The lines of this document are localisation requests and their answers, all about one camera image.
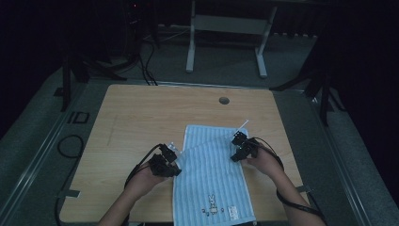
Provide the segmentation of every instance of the cable on floor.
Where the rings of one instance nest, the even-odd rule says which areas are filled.
[[[78,155],[69,155],[69,154],[67,154],[67,153],[62,152],[62,150],[61,150],[61,144],[62,144],[66,139],[73,138],[73,137],[77,138],[77,139],[79,140],[79,143],[80,143],[80,148],[79,148],[79,154],[78,154]],[[85,149],[85,142],[83,141],[83,139],[82,139],[81,137],[79,137],[79,136],[77,136],[77,135],[69,135],[69,136],[66,136],[66,137],[62,138],[62,139],[58,142],[56,148],[57,148],[57,150],[58,150],[58,153],[61,154],[63,157],[66,157],[66,158],[68,158],[68,159],[76,159],[75,162],[74,162],[74,164],[73,164],[73,167],[71,168],[70,172],[68,173],[67,178],[65,179],[64,183],[62,184],[62,187],[61,187],[61,189],[60,189],[60,192],[62,192],[62,191],[65,190],[65,187],[66,187],[68,181],[70,180],[70,178],[71,178],[71,176],[72,176],[74,170],[77,168],[77,165],[79,164],[79,161],[80,161],[80,159],[81,159],[81,157],[82,157],[82,154],[83,154],[83,151],[84,151],[84,149]],[[58,213],[58,206],[59,206],[59,201],[60,201],[60,199],[61,199],[61,197],[59,197],[59,196],[56,198],[56,204],[55,204],[55,207],[54,207],[54,214],[55,214],[56,225],[57,225],[57,226],[61,226],[61,225],[62,225],[62,224],[61,224],[61,219],[59,218],[59,213]]]

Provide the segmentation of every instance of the table leg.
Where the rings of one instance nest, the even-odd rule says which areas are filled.
[[[194,55],[196,53],[196,44],[194,42],[194,36],[196,34],[196,1],[193,0],[191,3],[191,25],[190,25],[190,46],[188,47],[187,64],[185,70],[188,73],[194,70]]]
[[[264,59],[263,59],[263,50],[267,43],[267,38],[269,37],[270,30],[271,30],[272,24],[273,24],[273,20],[276,15],[276,11],[277,11],[277,7],[272,7],[272,9],[270,10],[269,19],[268,19],[266,25],[264,26],[264,32],[263,32],[261,45],[259,47],[255,48],[255,56],[256,56],[256,61],[258,62],[259,76],[262,78],[267,77],[266,66],[264,65]]]

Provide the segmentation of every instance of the gray carpet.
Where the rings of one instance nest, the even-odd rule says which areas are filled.
[[[202,35],[198,39],[193,73],[185,72],[188,43],[185,35],[161,42],[161,49],[155,50],[149,65],[156,80],[250,88],[273,87],[297,75],[314,44],[314,40],[307,38],[289,40],[286,37],[271,37],[264,54],[269,76],[261,79],[258,77],[252,49],[253,37],[227,37],[220,41],[214,40],[212,34]],[[245,38],[243,46],[236,42],[240,38]],[[145,60],[150,52],[150,45],[144,45],[142,56]],[[138,66],[120,72],[120,75],[129,79],[119,83],[143,84]],[[43,157],[35,180],[11,213],[9,225],[56,225],[56,196],[74,161],[62,157],[56,150],[56,144],[72,134],[87,140],[107,87],[116,83],[99,74],[92,76],[87,85],[72,83],[73,92],[79,95],[73,98],[74,102],[65,113],[59,112],[61,99],[53,96],[55,89],[61,86],[61,73],[50,76],[23,115],[1,140],[0,203],[3,209],[48,133],[55,124],[61,125],[54,140],[49,142],[49,152]],[[305,85],[306,81],[293,89],[303,89]],[[313,195],[326,215],[328,225],[399,225],[399,211],[347,114],[333,107],[335,110],[327,115],[329,128],[325,128],[315,114],[317,105],[312,104],[300,92],[286,90],[276,92],[275,96],[304,184],[313,189]],[[88,123],[68,123],[72,112],[89,113]],[[74,138],[65,140],[61,145],[61,149],[70,154],[76,154],[79,148]],[[347,188],[343,186],[334,161],[337,153],[343,158],[345,172],[361,199],[361,208],[367,214],[366,222],[359,221],[359,217],[354,214],[356,208],[348,200]],[[262,225],[287,225],[287,222],[262,222]]]

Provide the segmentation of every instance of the white towel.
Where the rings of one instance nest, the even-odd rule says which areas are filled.
[[[255,221],[240,162],[233,162],[234,128],[187,125],[182,170],[173,185],[176,226],[235,225]]]

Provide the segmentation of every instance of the wooden table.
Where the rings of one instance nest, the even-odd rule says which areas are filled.
[[[227,105],[220,97],[229,98]],[[61,213],[65,222],[96,222],[123,190],[126,177],[158,143],[183,147],[187,124],[239,127],[246,119],[250,137],[265,139],[280,156],[296,186],[302,181],[273,93],[266,89],[225,89],[112,85],[94,123]],[[276,188],[265,175],[243,164],[258,221],[285,220]],[[171,222],[173,179],[136,203],[135,222]]]

